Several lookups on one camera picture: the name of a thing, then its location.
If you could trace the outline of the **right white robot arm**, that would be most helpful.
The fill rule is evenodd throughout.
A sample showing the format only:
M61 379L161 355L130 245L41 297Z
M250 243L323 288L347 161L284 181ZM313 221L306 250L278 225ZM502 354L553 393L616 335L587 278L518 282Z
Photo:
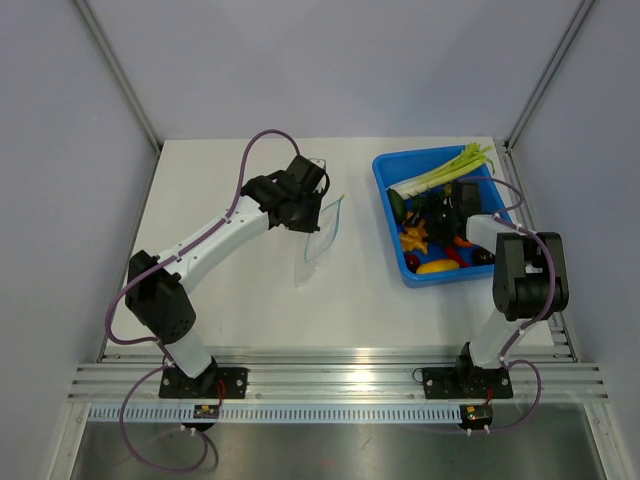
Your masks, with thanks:
M494 310L452 367L424 371L425 391L431 396L440 389L443 398L455 392L478 398L492 390L496 397L508 398L508 368L515 364L510 351L532 326L564 310L569 301L561 236L509 221L505 208L484 213L477 206L478 180L455 182L451 203L462 237L493 256Z

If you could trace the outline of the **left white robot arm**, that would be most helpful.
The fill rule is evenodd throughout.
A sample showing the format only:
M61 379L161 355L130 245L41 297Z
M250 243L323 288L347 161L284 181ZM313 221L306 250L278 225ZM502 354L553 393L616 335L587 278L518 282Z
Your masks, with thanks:
M155 256L141 250L129 261L129 279L143 278L125 294L125 305L166 350L191 396L214 390L216 366L195 332L189 295L229 255L273 228L319 231L329 186L324 161L297 155L286 169L248 180L229 209L187 239Z

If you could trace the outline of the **clear zip top bag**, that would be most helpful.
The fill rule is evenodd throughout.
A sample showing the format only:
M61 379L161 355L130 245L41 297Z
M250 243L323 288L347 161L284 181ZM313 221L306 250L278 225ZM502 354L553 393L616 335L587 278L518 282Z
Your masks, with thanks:
M301 238L294 261L293 280L296 287L309 283L328 261L329 251L338 236L344 199L345 195L341 195L323 207L319 214L320 230Z

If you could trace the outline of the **blue plastic tray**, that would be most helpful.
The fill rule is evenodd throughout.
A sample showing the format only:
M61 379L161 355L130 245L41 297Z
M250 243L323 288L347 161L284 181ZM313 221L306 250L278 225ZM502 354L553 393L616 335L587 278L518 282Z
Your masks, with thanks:
M459 283L491 278L493 276L493 265L476 265L475 263L472 263L470 250L473 249L459 249L457 247L456 251L459 253L461 258L471 266L425 275L412 273L405 263L404 252L399 238L400 226L395 221L387 195L387 189L395 183L426 173L436 167L440 167L460 154L463 151L463 148L464 145L453 145L384 153L377 156L372 162L372 172L377 184L385 215L385 222L393 245L392 256L399 270L402 282L409 288L422 288L441 284ZM493 182L481 181L479 182L478 187L483 212L494 213L506 208L499 190ZM426 262L447 259L444 250L437 245L433 248L429 247L428 255L423 255L421 252L416 252L416 255L420 260Z

